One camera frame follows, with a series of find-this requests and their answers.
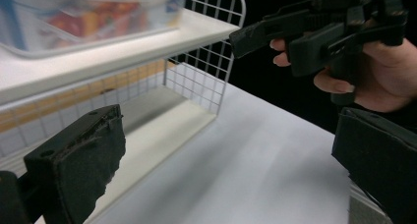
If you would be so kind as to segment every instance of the finger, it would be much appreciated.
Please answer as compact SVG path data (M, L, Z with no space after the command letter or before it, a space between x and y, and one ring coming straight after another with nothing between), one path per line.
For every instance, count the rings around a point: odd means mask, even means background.
M403 63L415 63L417 53L416 47L405 38L399 46L387 46L380 41L365 43L363 51L380 63L392 67L401 67Z
M330 76L330 69L325 68L314 77L314 85L322 91L329 93L349 93L355 87L347 81L337 80Z
M287 67L291 65L291 63L288 62L288 57L285 52L276 55L273 58L273 63L279 67Z
M277 50L277 51L284 51L285 50L285 41L284 39L273 39L269 43L270 48Z

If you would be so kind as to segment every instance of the colorful packaging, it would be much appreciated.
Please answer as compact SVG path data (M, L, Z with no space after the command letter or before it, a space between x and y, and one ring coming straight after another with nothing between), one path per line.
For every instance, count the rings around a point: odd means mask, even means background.
M0 0L0 43L41 57L177 28L184 0Z

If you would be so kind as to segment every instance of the dark background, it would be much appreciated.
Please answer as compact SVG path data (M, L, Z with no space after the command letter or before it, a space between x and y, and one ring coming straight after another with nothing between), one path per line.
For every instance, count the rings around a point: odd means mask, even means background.
M263 16L273 14L284 5L302 0L245 0L247 16L244 27L258 22ZM236 59L229 82L255 96L291 112L317 126L334 132L337 109L331 104L329 94L313 85L314 75L294 78L289 68L279 68L272 63L278 52L268 46Z

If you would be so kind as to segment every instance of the clear plastic bin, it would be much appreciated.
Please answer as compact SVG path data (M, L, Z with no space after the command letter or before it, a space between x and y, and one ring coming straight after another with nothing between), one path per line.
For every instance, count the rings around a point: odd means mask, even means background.
M0 43L43 57L177 28L184 0L0 0Z

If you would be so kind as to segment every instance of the black mechanical claw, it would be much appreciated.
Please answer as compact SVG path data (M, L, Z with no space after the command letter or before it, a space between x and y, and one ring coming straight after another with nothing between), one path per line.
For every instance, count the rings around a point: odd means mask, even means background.
M363 44L380 40L400 45L407 15L400 0L306 0L234 31L229 38L236 58L283 38L295 77L330 65L333 77L355 84L352 66L358 65ZM376 25L366 28L371 18ZM334 94L331 100L346 105L354 101L354 94Z
M0 223L83 223L125 154L119 105L89 112L25 156L27 173L0 171Z

